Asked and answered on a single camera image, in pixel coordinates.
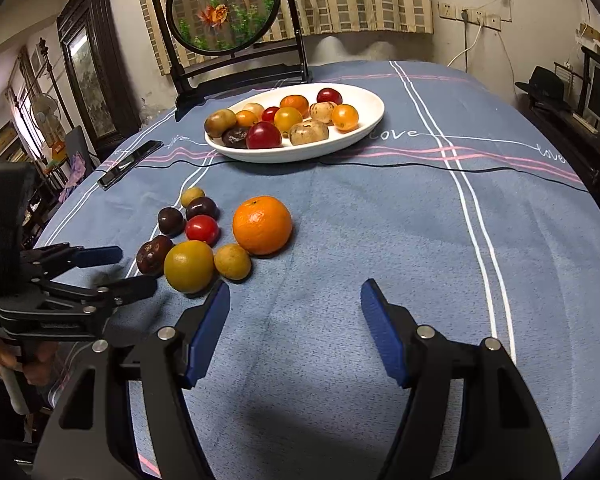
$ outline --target metal bolt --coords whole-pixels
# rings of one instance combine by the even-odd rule
[[[418,334],[423,339],[431,339],[433,336],[436,335],[436,331],[433,330],[433,327],[430,327],[429,325],[420,325],[416,329],[416,334]]]
[[[158,338],[163,341],[168,341],[173,336],[176,335],[176,329],[173,326],[163,326],[160,330],[158,330]]]
[[[107,343],[104,339],[98,339],[91,345],[91,349],[96,352],[96,354],[104,352],[108,347],[109,343]]]
[[[502,343],[494,337],[488,337],[487,339],[485,339],[484,345],[489,350],[500,350],[500,348],[502,348]]]

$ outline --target black phone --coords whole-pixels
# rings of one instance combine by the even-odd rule
[[[98,181],[100,187],[106,191],[113,186],[117,181],[124,177],[138,162],[148,157],[155,150],[159,150],[164,144],[160,140],[148,140],[137,150],[129,153],[113,168],[104,174]]]

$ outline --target dark wooden cabinet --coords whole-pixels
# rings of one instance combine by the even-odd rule
[[[64,64],[82,123],[104,160],[140,129],[109,0],[69,0],[58,16]]]

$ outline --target white plate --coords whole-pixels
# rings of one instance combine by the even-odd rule
[[[302,95],[307,98],[309,104],[315,103],[318,92],[323,88],[333,88],[342,95],[344,104],[352,105],[358,111],[360,120],[355,130],[341,134],[335,126],[329,126],[329,138],[312,142],[311,144],[301,144],[293,146],[289,139],[282,139],[281,148],[269,148],[266,150],[239,150],[237,148],[228,148],[222,143],[222,139],[212,139],[205,132],[206,142],[218,152],[236,160],[245,162],[259,162],[261,164],[272,164],[277,162],[293,162],[295,160],[305,160],[317,156],[327,155],[337,152],[347,146],[358,142],[368,135],[380,122],[384,115],[384,103],[373,92],[351,85],[341,85],[336,83],[308,83],[303,85],[285,86],[269,90],[262,94],[251,96],[233,106],[229,110],[239,112],[247,103],[258,103],[269,108],[270,106],[280,106],[280,101],[288,95]]]

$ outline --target goldfish picture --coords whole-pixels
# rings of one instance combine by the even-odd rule
[[[226,21],[229,9],[226,5],[218,5],[215,9],[208,5],[205,10],[200,10],[198,17],[210,27],[216,28]]]

